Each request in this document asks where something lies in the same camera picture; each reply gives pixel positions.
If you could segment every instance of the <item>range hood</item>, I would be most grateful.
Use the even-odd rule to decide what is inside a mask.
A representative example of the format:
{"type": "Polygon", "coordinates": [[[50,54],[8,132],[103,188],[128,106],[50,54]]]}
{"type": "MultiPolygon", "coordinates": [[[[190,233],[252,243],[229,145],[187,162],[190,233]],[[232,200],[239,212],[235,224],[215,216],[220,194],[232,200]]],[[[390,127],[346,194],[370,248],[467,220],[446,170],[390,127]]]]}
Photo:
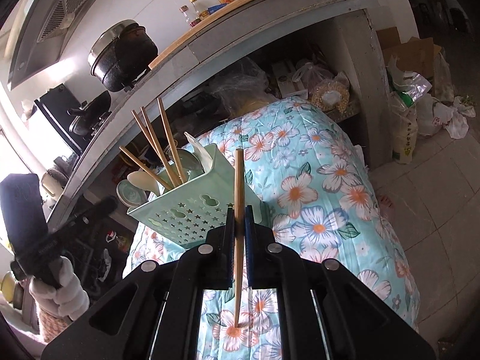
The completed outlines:
{"type": "Polygon", "coordinates": [[[94,1],[33,1],[13,52],[9,90],[58,62],[71,34],[94,1]]]}

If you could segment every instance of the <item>chopstick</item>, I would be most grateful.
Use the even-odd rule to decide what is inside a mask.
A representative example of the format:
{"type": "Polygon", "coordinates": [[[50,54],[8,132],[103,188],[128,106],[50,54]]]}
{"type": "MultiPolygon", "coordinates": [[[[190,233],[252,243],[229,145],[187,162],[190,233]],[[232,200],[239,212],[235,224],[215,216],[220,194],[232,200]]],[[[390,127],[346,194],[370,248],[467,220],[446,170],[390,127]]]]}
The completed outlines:
{"type": "Polygon", "coordinates": [[[173,161],[177,166],[178,174],[180,175],[180,179],[182,183],[186,183],[188,178],[183,170],[182,162],[180,161],[180,157],[177,151],[177,147],[175,145],[175,140],[173,139],[172,130],[170,129],[169,120],[167,118],[167,113],[165,112],[165,108],[163,106],[163,101],[160,97],[157,98],[158,107],[160,109],[160,115],[162,116],[163,127],[165,129],[166,139],[169,141],[170,150],[172,152],[173,161]]]}
{"type": "Polygon", "coordinates": [[[140,111],[142,112],[143,118],[145,119],[145,124],[147,125],[148,132],[150,133],[150,137],[152,139],[152,147],[157,152],[157,155],[160,157],[163,166],[165,167],[166,174],[168,174],[172,185],[174,187],[178,187],[182,182],[180,181],[179,177],[175,174],[175,171],[170,166],[168,159],[165,157],[165,154],[160,146],[160,142],[158,142],[158,138],[153,130],[152,123],[150,123],[150,119],[148,119],[147,112],[145,111],[145,107],[140,107],[140,111]]]}
{"type": "Polygon", "coordinates": [[[243,281],[243,247],[245,244],[245,164],[243,162],[243,149],[235,150],[235,186],[234,186],[234,211],[235,211],[235,254],[233,256],[235,269],[235,309],[234,327],[238,326],[240,317],[240,301],[242,299],[243,281]]]}
{"type": "Polygon", "coordinates": [[[142,161],[140,161],[137,157],[135,157],[132,153],[125,146],[120,146],[120,150],[122,150],[133,162],[135,162],[142,170],[146,171],[150,176],[152,176],[156,181],[162,184],[167,191],[171,191],[172,187],[167,183],[164,179],[162,179],[159,175],[152,172],[142,161]]]}

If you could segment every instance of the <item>metal pot rim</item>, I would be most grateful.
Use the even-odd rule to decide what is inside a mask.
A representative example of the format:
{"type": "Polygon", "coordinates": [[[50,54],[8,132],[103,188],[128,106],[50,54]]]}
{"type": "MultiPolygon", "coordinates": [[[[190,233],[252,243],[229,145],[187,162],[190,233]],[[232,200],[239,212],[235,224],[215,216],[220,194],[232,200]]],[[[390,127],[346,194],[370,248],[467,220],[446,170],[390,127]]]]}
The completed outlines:
{"type": "Polygon", "coordinates": [[[138,24],[135,20],[127,19],[123,20],[113,26],[100,35],[97,41],[92,46],[90,53],[88,54],[88,64],[92,68],[98,56],[102,53],[103,50],[120,34],[132,24],[138,24]]]}

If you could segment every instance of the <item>plastic basket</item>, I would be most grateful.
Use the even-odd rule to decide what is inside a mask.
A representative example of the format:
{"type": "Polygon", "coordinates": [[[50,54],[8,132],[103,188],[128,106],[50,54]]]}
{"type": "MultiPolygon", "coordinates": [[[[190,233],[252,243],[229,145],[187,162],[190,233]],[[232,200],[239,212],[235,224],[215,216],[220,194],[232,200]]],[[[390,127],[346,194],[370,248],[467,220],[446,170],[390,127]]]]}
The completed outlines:
{"type": "MultiPolygon", "coordinates": [[[[235,170],[217,145],[205,149],[212,157],[209,170],[140,207],[130,208],[128,215],[184,248],[204,242],[208,230],[224,225],[227,209],[233,207],[235,170]]],[[[194,154],[204,163],[201,153],[194,154]]],[[[165,170],[160,176],[168,179],[165,170]]],[[[256,223],[269,225],[268,210],[247,184],[245,204],[253,207],[256,223]]]]}

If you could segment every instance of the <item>silver rivet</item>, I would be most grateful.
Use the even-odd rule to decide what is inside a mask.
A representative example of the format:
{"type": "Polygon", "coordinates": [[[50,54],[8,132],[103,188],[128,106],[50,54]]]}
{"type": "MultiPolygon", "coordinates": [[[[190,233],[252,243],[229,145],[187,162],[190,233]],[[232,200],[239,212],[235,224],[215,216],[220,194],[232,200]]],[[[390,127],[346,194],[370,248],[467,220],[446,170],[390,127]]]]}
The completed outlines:
{"type": "Polygon", "coordinates": [[[149,260],[145,261],[142,264],[142,271],[144,272],[152,272],[153,269],[157,268],[157,263],[155,261],[149,260]]]}
{"type": "Polygon", "coordinates": [[[329,271],[336,271],[340,268],[340,263],[336,259],[326,259],[323,263],[329,271]]]}
{"type": "Polygon", "coordinates": [[[210,254],[213,252],[213,246],[208,244],[203,244],[198,247],[198,252],[200,254],[210,254]]]}
{"type": "Polygon", "coordinates": [[[267,246],[267,250],[270,253],[280,253],[282,251],[282,245],[273,243],[267,246]]]}

